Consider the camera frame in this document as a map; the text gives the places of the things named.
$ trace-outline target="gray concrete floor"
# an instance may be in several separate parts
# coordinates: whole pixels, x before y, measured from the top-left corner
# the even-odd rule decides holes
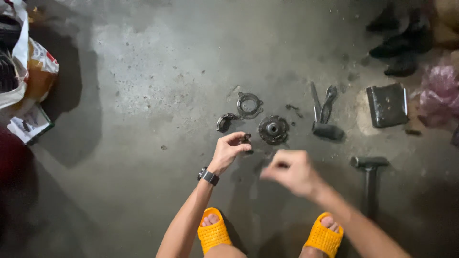
[[[384,7],[372,0],[44,0],[46,27],[31,35],[61,65],[43,104],[56,127],[32,146],[35,175],[14,190],[3,257],[152,257],[196,186],[217,138],[217,118],[236,111],[237,92],[264,112],[233,124],[251,132],[255,153],[222,176],[210,206],[230,222],[249,257],[295,257],[322,212],[281,186],[259,181],[277,148],[305,149],[321,175],[359,205],[363,174],[354,155],[387,157],[380,172],[378,224],[417,257],[458,255],[458,150],[451,134],[406,136],[371,127],[363,89],[394,82],[367,51],[381,37],[365,24]],[[357,76],[349,81],[349,74]],[[335,144],[310,133],[315,82],[320,98],[339,86],[330,123]],[[301,109],[300,119],[285,109]],[[295,121],[286,145],[256,135],[271,114]],[[191,257],[202,252],[196,239]],[[341,257],[354,257],[345,244]]]

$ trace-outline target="hammer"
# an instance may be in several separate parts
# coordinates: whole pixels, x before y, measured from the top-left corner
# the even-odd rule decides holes
[[[376,171],[379,166],[387,166],[384,157],[352,157],[351,166],[365,170],[364,214],[371,220],[376,215]]]

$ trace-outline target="yellow slide sandal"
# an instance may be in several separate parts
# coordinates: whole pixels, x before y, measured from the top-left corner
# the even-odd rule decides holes
[[[210,214],[218,216],[218,222],[207,227],[203,227],[202,223],[205,217]],[[207,208],[204,211],[201,222],[198,228],[198,237],[201,240],[202,251],[206,254],[210,248],[218,244],[232,245],[228,231],[226,230],[225,222],[223,221],[222,214],[216,208]]]
[[[331,217],[331,213],[322,213],[314,222],[308,241],[304,246],[317,248],[328,255],[330,258],[335,258],[338,247],[343,239],[344,230],[338,226],[338,233],[324,227],[320,222],[325,217]]]

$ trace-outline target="black watch strap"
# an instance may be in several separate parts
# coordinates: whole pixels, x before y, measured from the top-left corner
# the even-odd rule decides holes
[[[201,178],[204,179],[205,181],[211,183],[214,186],[217,185],[218,180],[220,180],[220,178],[217,175],[215,175],[212,172],[207,171],[207,167],[204,167],[199,172],[198,181],[201,180]]]

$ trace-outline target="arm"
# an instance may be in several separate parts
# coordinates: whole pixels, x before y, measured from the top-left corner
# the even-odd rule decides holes
[[[244,132],[238,132],[220,138],[207,170],[220,176],[231,165],[239,152],[251,150],[250,144],[241,144],[241,137],[244,135]],[[156,254],[157,258],[189,256],[212,190],[213,185],[204,179],[198,182],[164,234]]]
[[[362,257],[410,257],[392,238],[320,178],[307,152],[279,150],[271,164],[263,170],[261,178],[275,180],[295,195],[305,197],[331,212]]]

